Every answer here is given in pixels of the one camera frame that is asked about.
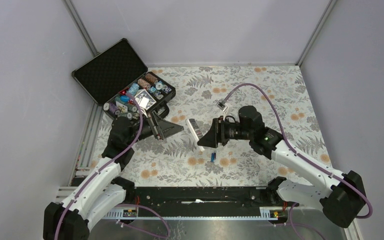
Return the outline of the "white remote control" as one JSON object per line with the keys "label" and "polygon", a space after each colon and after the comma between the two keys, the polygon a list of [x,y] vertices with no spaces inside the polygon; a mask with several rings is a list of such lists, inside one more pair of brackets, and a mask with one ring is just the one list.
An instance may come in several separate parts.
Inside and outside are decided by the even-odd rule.
{"label": "white remote control", "polygon": [[200,151],[204,152],[205,148],[203,146],[198,145],[198,141],[204,136],[201,129],[199,128],[196,120],[194,118],[188,118],[186,120],[186,124],[189,127],[189,130],[195,140],[195,143]]}

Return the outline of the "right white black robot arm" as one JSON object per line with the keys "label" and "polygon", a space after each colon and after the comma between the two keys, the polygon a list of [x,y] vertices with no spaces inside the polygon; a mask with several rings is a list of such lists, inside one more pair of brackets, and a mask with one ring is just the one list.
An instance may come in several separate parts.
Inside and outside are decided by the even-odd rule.
{"label": "right white black robot arm", "polygon": [[367,205],[362,177],[351,170],[344,173],[323,165],[288,143],[278,131],[266,127],[254,106],[243,106],[238,121],[223,116],[212,120],[209,131],[199,138],[199,146],[216,149],[229,140],[246,140],[259,155],[293,169],[309,185],[276,177],[267,185],[267,201],[279,206],[284,201],[317,209],[335,225],[348,228]]}

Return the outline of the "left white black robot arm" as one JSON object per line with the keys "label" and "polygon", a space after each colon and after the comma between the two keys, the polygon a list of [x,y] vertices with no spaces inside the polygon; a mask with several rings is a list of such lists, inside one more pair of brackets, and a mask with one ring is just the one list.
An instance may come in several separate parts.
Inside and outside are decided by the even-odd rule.
{"label": "left white black robot arm", "polygon": [[43,239],[87,240],[95,225],[112,208],[134,202],[135,184],[119,176],[135,153],[133,145],[151,136],[165,139],[184,130],[155,111],[138,114],[138,119],[120,115],[113,120],[104,151],[107,156],[99,160],[69,196],[45,208]]}

